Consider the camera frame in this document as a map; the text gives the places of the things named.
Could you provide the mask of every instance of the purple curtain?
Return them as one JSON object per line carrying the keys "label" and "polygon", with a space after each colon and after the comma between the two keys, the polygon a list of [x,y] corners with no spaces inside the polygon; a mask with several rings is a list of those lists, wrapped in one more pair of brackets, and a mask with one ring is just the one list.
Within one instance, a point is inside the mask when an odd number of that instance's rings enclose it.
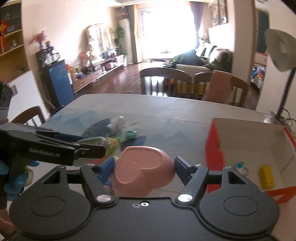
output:
{"label": "purple curtain", "polygon": [[195,30],[196,30],[196,45],[195,48],[198,48],[200,45],[200,37],[198,36],[198,30],[200,29],[200,23],[202,21],[202,12],[205,3],[203,2],[189,2],[191,11],[194,16],[194,25],[195,25]]}

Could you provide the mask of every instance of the person's hand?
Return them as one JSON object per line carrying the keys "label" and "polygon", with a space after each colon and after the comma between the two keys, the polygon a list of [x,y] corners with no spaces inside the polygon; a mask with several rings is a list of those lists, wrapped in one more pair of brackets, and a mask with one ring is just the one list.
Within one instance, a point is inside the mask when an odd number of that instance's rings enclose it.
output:
{"label": "person's hand", "polygon": [[[28,166],[37,167],[39,161],[31,161]],[[7,175],[9,173],[9,168],[5,162],[0,161],[0,175]],[[8,183],[4,185],[4,191],[7,193],[7,200],[13,201],[22,191],[27,183],[28,173],[24,170],[24,173],[18,175],[15,180],[9,180]]]}

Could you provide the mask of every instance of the flower vase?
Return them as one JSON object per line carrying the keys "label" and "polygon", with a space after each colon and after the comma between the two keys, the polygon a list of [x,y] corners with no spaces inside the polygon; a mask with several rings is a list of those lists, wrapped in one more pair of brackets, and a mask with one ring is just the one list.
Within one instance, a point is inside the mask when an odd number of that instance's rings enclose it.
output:
{"label": "flower vase", "polygon": [[44,49],[44,46],[42,43],[39,43],[39,50],[43,50]]}

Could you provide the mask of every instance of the blue cabinet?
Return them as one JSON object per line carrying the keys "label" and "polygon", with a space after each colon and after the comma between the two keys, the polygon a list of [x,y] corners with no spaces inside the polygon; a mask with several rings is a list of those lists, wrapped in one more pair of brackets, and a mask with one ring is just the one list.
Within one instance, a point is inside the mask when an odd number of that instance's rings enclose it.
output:
{"label": "blue cabinet", "polygon": [[75,100],[64,60],[43,67],[41,79],[55,107],[66,106]]}

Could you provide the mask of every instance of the yellow object in box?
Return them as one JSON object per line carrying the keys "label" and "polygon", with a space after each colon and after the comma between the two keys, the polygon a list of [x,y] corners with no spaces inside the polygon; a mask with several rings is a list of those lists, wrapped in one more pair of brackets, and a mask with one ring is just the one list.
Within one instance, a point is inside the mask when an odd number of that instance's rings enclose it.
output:
{"label": "yellow object in box", "polygon": [[274,175],[271,166],[263,165],[259,170],[259,179],[263,190],[273,189],[275,187]]}

